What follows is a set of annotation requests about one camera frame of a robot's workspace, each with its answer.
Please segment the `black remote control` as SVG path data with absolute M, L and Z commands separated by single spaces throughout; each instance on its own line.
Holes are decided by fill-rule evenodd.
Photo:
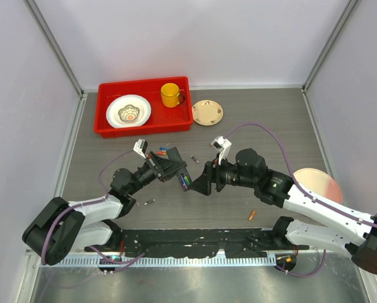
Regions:
M 187 175 L 189 177 L 190 183 L 192 183 L 191 177 L 187 170 L 187 163 L 181 158 L 181 155 L 176 147 L 168 149 L 167 156 L 170 160 L 176 161 L 179 164 L 180 168 L 175 171 L 175 176 L 178 179 L 183 191 L 189 191 L 190 185 L 188 186 L 188 189 L 185 189 L 181 181 L 181 176 Z

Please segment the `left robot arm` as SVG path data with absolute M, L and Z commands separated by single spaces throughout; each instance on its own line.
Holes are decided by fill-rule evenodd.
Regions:
M 113 221 L 131 211 L 136 203 L 133 195 L 154 180 L 167 182 L 172 178 L 187 191 L 191 178 L 186 167 L 176 148 L 164 157 L 150 152 L 135 172 L 116 170 L 110 189 L 102 197 L 84 201 L 52 198 L 25 229 L 22 241 L 40 256 L 42 264 L 50 266 L 79 248 L 101 246 L 115 251 L 121 243 L 121 230 Z

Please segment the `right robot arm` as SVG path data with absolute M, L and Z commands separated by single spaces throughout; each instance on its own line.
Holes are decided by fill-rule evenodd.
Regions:
M 316 194 L 293 177 L 269 169 L 265 159 L 251 148 L 239 151 L 235 163 L 219 158 L 206 162 L 189 188 L 208 196 L 212 187 L 220 192 L 226 185 L 251 188 L 260 201 L 318 222 L 307 226 L 299 220 L 279 219 L 271 234 L 276 248 L 316 246 L 347 256 L 361 269 L 377 275 L 377 213 L 357 211 Z

